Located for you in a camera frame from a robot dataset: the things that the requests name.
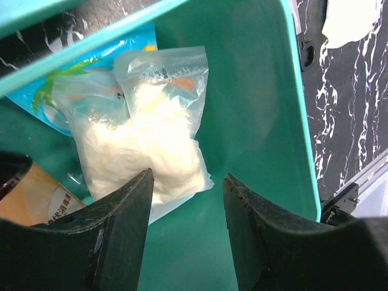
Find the bag of white powder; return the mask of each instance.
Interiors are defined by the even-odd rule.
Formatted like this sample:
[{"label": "bag of white powder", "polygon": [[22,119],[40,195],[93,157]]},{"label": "bag of white powder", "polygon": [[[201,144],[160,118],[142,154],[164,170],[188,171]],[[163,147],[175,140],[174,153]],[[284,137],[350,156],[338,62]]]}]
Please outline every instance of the bag of white powder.
[{"label": "bag of white powder", "polygon": [[[53,98],[69,120],[94,199],[119,189],[147,168],[153,170],[155,179],[153,204],[175,201],[213,186],[198,142],[193,139],[207,82],[206,55],[200,49],[202,58],[174,60],[174,68],[179,70],[174,75],[164,74],[162,79],[153,75],[144,78],[147,73],[142,78],[129,74],[130,62],[136,60],[141,61],[143,72],[147,66],[155,69],[155,61],[146,61],[154,52],[134,52],[137,57],[132,61],[120,59],[120,66],[127,65],[124,77],[115,72],[120,85],[111,72],[55,79]],[[195,59],[199,65],[192,66]],[[125,82],[132,83],[131,90]]]}]

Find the green plastic bin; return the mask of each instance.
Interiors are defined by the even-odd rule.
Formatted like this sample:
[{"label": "green plastic bin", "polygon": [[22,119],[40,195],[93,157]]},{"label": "green plastic bin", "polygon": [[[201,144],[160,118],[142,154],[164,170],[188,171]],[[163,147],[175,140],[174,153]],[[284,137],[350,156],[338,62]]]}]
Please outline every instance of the green plastic bin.
[{"label": "green plastic bin", "polygon": [[[209,83],[197,139],[215,186],[149,227],[139,290],[237,290],[222,202],[227,172],[319,220],[291,13],[289,0],[164,0],[18,72],[19,81],[0,80],[3,91],[13,90],[150,20],[160,49],[206,47]],[[82,177],[73,140],[6,99],[0,112],[0,149],[28,153],[84,198],[84,183],[73,179]]]}]

